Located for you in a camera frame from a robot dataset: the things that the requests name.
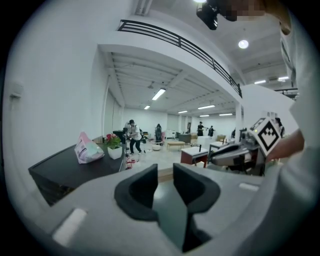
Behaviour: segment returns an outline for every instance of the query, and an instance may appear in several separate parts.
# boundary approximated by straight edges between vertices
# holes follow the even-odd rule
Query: balcony
[[[276,92],[279,92],[290,99],[296,101],[297,98],[299,97],[299,91],[297,88],[290,88],[290,89],[282,89],[282,90],[274,90]]]
[[[208,66],[210,66],[224,80],[226,80],[228,84],[230,84],[232,88],[237,92],[237,94],[242,98],[240,85],[234,81],[234,79],[228,74],[228,72],[208,53],[206,53],[204,50],[202,50],[189,40],[183,38],[182,36],[179,36],[171,31],[155,25],[127,19],[121,20],[121,25],[118,31],[153,37],[159,40],[166,41],[167,43],[170,43],[187,51],[188,53],[194,55],[195,57],[206,63]]]

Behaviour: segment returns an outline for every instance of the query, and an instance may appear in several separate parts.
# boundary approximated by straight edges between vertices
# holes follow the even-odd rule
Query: plastic bag
[[[74,151],[79,164],[90,163],[105,155],[104,151],[96,143],[90,140],[85,132],[80,133]]]

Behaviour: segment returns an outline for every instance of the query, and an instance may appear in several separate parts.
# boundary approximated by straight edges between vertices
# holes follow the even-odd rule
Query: white pot
[[[118,159],[122,156],[122,147],[116,149],[108,147],[108,154],[112,159]]]

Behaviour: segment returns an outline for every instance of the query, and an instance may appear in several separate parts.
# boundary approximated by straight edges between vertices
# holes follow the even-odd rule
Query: camera
[[[211,30],[216,30],[218,27],[218,14],[223,16],[230,22],[237,20],[237,15],[232,13],[231,9],[225,4],[220,4],[221,0],[207,0],[204,3],[199,3],[196,8],[196,15],[207,25]]]

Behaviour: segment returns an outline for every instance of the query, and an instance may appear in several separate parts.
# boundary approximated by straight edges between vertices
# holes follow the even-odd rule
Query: pixelated area
[[[261,0],[219,0],[219,6],[223,16],[252,20],[265,15],[265,6]]]
[[[259,132],[258,137],[260,138],[267,152],[272,148],[272,146],[279,139],[279,135],[270,121],[266,124],[264,129],[261,132]]]

